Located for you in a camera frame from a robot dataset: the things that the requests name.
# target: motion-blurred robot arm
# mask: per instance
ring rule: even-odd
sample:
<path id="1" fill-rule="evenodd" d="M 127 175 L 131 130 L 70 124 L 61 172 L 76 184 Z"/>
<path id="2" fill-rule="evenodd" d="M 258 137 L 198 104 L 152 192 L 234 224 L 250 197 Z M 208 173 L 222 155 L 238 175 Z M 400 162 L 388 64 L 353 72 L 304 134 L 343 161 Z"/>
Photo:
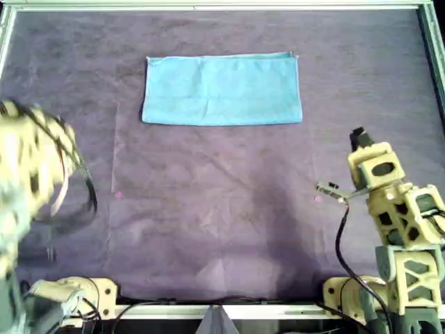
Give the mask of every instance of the motion-blurred robot arm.
<path id="1" fill-rule="evenodd" d="M 31 219 L 50 201 L 57 212 L 68 177 L 81 165 L 74 132 L 38 108 L 0 102 L 0 333 L 55 333 L 64 317 L 76 315 L 85 290 L 68 280 L 41 280 L 23 297 L 15 276 L 17 249 Z"/>
<path id="2" fill-rule="evenodd" d="M 342 263 L 337 235 L 337 256 L 350 277 L 325 282 L 325 305 L 375 334 L 442 333 L 438 312 L 445 275 L 445 206 L 439 192 L 433 185 L 419 188 L 404 182 L 405 172 L 390 144 L 374 143 L 362 128 L 350 141 L 348 163 L 356 191 L 345 193 L 333 183 L 320 183 L 317 189 L 347 206 L 348 199 L 369 195 L 366 204 L 383 243 L 375 250 L 381 279 L 360 278 Z"/>

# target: blue towel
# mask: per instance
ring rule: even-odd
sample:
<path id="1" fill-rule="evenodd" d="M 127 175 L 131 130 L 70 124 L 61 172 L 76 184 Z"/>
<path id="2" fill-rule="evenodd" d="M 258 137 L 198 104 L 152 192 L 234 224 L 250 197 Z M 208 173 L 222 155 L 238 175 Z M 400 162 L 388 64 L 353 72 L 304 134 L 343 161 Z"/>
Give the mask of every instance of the blue towel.
<path id="1" fill-rule="evenodd" d="M 302 121 L 291 52 L 147 58 L 142 119 L 171 125 L 267 125 Z"/>

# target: gray object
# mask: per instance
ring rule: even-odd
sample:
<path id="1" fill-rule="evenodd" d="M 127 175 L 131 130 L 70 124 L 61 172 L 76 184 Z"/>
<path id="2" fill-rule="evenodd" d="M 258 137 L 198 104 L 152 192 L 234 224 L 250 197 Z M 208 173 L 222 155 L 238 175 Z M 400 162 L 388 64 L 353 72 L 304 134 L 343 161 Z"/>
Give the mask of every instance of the gray object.
<path id="1" fill-rule="evenodd" d="M 210 306 L 196 334 L 238 334 L 238 330 L 222 306 Z"/>
<path id="2" fill-rule="evenodd" d="M 300 55 L 303 123 L 139 121 L 146 55 L 283 49 Z M 138 298 L 313 298 L 327 277 L 344 275 L 334 254 L 343 207 L 317 201 L 315 184 L 353 190 L 345 148 L 360 125 L 393 145 L 410 180 L 445 190 L 415 10 L 18 13 L 0 93 L 73 125 L 100 201 L 90 227 L 54 242 L 54 268 L 19 268 L 30 281 L 106 276 Z M 74 186 L 67 205 L 84 196 Z M 380 238 L 361 198 L 343 237 L 351 267 L 376 274 Z"/>

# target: black cable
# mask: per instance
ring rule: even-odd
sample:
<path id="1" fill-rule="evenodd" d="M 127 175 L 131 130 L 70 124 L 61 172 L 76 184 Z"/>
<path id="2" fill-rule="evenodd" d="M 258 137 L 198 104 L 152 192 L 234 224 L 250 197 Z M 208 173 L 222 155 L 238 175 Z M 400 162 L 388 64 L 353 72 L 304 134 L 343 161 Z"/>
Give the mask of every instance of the black cable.
<path id="1" fill-rule="evenodd" d="M 388 329 L 389 329 L 389 334 L 394 334 L 394 329 L 391 323 L 391 318 L 389 317 L 389 311 L 387 309 L 387 306 L 385 305 L 385 302 L 383 301 L 383 299 L 374 291 L 372 290 L 369 285 L 367 285 L 346 263 L 346 261 L 343 258 L 343 255 L 341 254 L 341 250 L 340 250 L 340 240 L 341 240 L 341 236 L 343 234 L 343 230 L 345 228 L 346 225 L 346 221 L 348 220 L 348 215 L 349 215 L 349 204 L 348 201 L 345 200 L 345 205 L 346 205 L 346 211 L 345 214 L 343 215 L 343 218 L 341 219 L 340 222 L 340 226 L 339 226 L 339 230 L 337 232 L 337 236 L 335 237 L 335 253 L 337 255 L 337 258 L 339 259 L 340 265 L 346 270 L 346 272 L 348 273 L 348 275 L 355 280 L 363 289 L 365 289 L 367 292 L 369 292 L 369 294 L 374 297 L 375 299 L 377 299 L 377 302 L 380 304 L 380 306 L 382 307 L 382 311 L 385 314 L 385 318 L 387 320 L 388 323 Z"/>
<path id="2" fill-rule="evenodd" d="M 357 321 L 357 320 L 349 317 L 348 315 L 344 314 L 341 311 L 335 310 L 334 308 L 330 308 L 329 306 L 326 306 L 322 303 L 315 303 L 315 305 L 317 305 L 318 307 L 320 307 L 328 312 L 331 312 L 333 315 L 339 316 L 340 318 L 342 318 L 343 320 L 349 322 L 350 324 L 352 324 L 354 326 L 360 327 L 363 331 L 367 332 L 368 334 L 374 334 L 371 329 L 369 329 L 368 327 L 363 325 L 360 321 Z"/>
<path id="3" fill-rule="evenodd" d="M 77 311 L 77 314 L 80 316 L 80 318 L 82 319 L 82 334 L 83 331 L 85 330 L 85 318 L 83 317 L 83 314 L 81 313 L 81 311 Z"/>
<path id="4" fill-rule="evenodd" d="M 295 331 L 292 331 L 292 332 L 285 332 L 283 334 L 330 334 L 333 332 L 341 331 L 343 329 L 345 329 L 345 328 L 340 327 L 340 328 L 328 329 L 326 331 L 321 331 L 321 332 L 295 332 Z"/>
<path id="5" fill-rule="evenodd" d="M 96 306 L 94 306 L 93 303 L 91 303 L 88 299 L 86 298 L 82 298 L 82 300 L 88 304 L 88 306 L 90 306 L 92 308 L 93 311 L 95 311 L 96 315 L 97 315 L 97 320 L 100 323 L 100 333 L 104 334 L 104 323 L 102 322 L 102 317 L 100 316 L 100 312 L 99 310 L 96 308 Z"/>
<path id="6" fill-rule="evenodd" d="M 340 289 L 340 311 L 342 311 L 342 312 L 343 312 L 343 290 L 344 290 L 345 285 L 348 284 L 348 282 L 352 279 L 353 279 L 352 277 L 349 277 L 347 279 L 347 281 L 341 286 L 341 289 Z"/>
<path id="7" fill-rule="evenodd" d="M 19 112 L 19 114 L 21 116 L 28 116 L 57 146 L 57 148 L 59 150 L 62 150 L 74 163 L 74 165 L 77 168 L 80 168 L 83 172 L 83 179 L 85 182 L 85 185 L 88 189 L 88 202 L 84 205 L 82 205 L 81 210 L 83 211 L 83 209 L 86 207 L 86 211 L 89 212 L 91 210 L 91 208 L 94 209 L 93 212 L 93 217 L 91 218 L 90 221 L 92 221 L 95 217 L 95 214 L 97 213 L 97 208 L 98 208 L 98 204 L 97 204 L 97 195 L 96 195 L 96 190 L 94 187 L 94 184 L 92 183 L 92 178 L 91 178 L 91 174 L 90 171 L 87 169 L 85 161 L 83 160 L 82 155 L 79 153 L 79 149 L 76 146 L 76 143 L 74 142 L 74 140 L 72 138 L 70 138 L 70 136 L 67 136 L 68 139 L 70 140 L 70 143 L 72 144 L 72 151 L 69 151 L 65 145 L 63 145 L 63 143 L 60 141 L 59 138 L 56 138 L 50 131 L 49 129 L 42 124 L 37 117 L 35 116 L 34 112 L 32 112 L 32 110 L 30 110 L 29 108 L 22 106 L 20 103 L 14 101 L 13 102 L 15 104 L 15 107 L 17 108 L 17 111 Z M 51 116 L 49 114 L 45 114 L 46 117 L 53 119 L 54 121 L 56 121 L 59 126 L 62 127 L 62 129 L 65 129 L 65 121 L 58 119 L 55 116 Z M 53 220 L 50 217 L 47 217 L 48 223 L 51 224 L 51 226 L 53 226 L 53 228 L 56 229 L 56 231 L 59 234 L 67 234 L 69 232 L 73 232 L 73 228 L 76 225 L 79 225 L 80 228 L 82 228 L 83 226 L 89 224 L 89 222 L 84 223 L 84 224 L 68 224 L 69 226 L 67 226 L 66 222 L 67 221 L 75 221 L 77 220 L 79 216 L 78 212 L 75 212 L 73 214 L 67 215 L 65 217 L 63 217 L 63 219 L 60 219 L 58 221 Z"/>
<path id="8" fill-rule="evenodd" d="M 144 306 L 144 305 L 158 305 L 159 302 L 157 301 L 144 301 L 142 303 L 137 303 L 137 304 L 133 304 L 130 305 L 129 307 L 125 308 L 117 317 L 116 317 L 116 321 L 113 324 L 113 327 L 111 328 L 111 334 L 114 334 L 114 331 L 116 329 L 116 326 L 118 325 L 118 322 L 121 320 L 121 318 L 124 316 L 125 313 L 127 313 L 128 311 L 130 311 L 132 308 L 135 308 L 137 306 Z"/>

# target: white metal frame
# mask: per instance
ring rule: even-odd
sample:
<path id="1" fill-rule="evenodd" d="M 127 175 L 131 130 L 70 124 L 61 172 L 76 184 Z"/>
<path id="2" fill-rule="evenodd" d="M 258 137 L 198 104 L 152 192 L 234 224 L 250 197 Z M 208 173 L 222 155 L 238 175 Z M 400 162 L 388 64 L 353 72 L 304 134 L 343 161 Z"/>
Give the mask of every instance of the white metal frame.
<path id="1" fill-rule="evenodd" d="M 445 110 L 445 51 L 431 0 L 4 0 L 0 18 L 0 77 L 19 12 L 113 10 L 407 10 L 417 9 L 426 41 L 441 113 Z M 118 316 L 127 305 L 117 305 Z M 145 305 L 123 319 L 202 319 L 207 305 Z M 324 310 L 305 305 L 225 305 L 231 319 L 327 319 Z M 445 306 L 439 313 L 445 319 Z"/>

